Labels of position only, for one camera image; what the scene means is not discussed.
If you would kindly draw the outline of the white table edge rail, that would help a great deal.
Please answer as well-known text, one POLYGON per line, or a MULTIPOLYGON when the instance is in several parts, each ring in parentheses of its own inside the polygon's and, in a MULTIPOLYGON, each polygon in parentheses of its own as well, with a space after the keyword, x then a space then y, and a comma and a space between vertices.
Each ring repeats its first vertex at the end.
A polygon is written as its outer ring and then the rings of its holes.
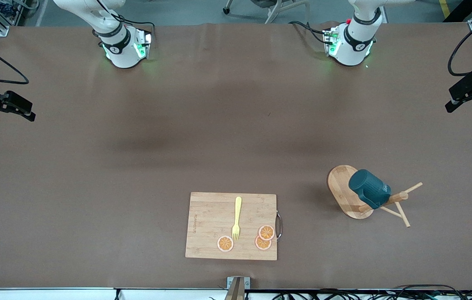
POLYGON ((222 289, 0 289, 0 300, 224 300, 222 289))

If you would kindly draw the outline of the wooden mug rack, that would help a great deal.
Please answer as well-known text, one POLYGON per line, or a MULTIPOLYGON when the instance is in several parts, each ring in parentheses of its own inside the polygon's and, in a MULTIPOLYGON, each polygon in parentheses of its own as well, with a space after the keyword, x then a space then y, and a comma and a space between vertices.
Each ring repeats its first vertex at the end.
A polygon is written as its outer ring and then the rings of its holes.
POLYGON ((334 167, 327 177, 329 189, 331 190, 333 197, 337 201, 343 213, 354 220, 364 220, 371 216, 374 211, 383 210, 401 218, 405 226, 410 228, 411 224, 404 213, 404 210, 401 206, 401 201, 407 200, 409 198, 409 194, 421 187, 423 183, 419 182, 411 188, 392 194, 387 203, 378 209, 372 209, 369 207, 369 205, 360 200, 357 194, 350 190, 348 186, 350 177, 356 171, 358 171, 358 169, 355 169, 350 165, 339 165, 334 167))

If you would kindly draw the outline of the grey metal bracket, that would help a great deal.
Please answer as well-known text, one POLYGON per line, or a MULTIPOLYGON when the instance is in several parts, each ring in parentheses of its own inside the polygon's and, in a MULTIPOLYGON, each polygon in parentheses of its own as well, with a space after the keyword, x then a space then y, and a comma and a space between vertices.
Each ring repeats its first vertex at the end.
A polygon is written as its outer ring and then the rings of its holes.
POLYGON ((251 277, 228 277, 225 300, 249 300, 251 277))

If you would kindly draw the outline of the yellow plastic fork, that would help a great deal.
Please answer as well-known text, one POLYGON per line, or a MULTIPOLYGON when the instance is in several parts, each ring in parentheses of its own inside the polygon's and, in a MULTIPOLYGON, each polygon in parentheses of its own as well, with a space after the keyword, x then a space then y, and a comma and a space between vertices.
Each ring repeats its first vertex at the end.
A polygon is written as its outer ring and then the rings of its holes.
POLYGON ((242 198, 241 196, 237 196, 235 199, 235 218, 234 218, 234 224, 232 226, 232 239, 234 241, 238 240, 238 237, 240 235, 240 215, 241 215, 241 206, 242 206, 242 198))

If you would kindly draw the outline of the office chair base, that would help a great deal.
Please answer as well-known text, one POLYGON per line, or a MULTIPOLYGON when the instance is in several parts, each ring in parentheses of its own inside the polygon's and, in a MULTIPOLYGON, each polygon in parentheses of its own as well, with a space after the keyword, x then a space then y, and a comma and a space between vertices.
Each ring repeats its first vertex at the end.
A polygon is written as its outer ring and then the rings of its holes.
POLYGON ((249 0, 259 8, 268 10, 265 23, 272 23, 274 19, 281 13, 297 6, 305 7, 305 21, 310 20, 310 0, 249 0))

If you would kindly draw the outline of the dark teal mug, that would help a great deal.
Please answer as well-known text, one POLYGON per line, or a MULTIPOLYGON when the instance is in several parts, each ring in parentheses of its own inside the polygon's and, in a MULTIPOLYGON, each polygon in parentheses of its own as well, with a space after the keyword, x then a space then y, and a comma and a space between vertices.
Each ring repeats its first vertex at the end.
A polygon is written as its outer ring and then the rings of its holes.
POLYGON ((388 202, 392 195, 390 186, 367 169, 356 171, 348 182, 350 190, 372 209, 378 209, 388 202))

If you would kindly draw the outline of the bamboo cutting board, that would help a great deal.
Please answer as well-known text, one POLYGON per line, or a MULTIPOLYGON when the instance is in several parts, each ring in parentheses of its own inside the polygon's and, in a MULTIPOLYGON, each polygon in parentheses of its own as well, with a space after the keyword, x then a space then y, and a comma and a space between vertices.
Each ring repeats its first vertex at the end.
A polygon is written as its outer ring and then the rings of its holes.
POLYGON ((186 238, 186 258, 212 260, 277 260, 277 196, 237 192, 192 192, 186 238), (232 236, 235 218, 235 199, 242 198, 240 235, 231 251, 222 252, 217 240, 232 236), (275 237, 268 250, 255 246, 258 229, 274 226, 275 237))

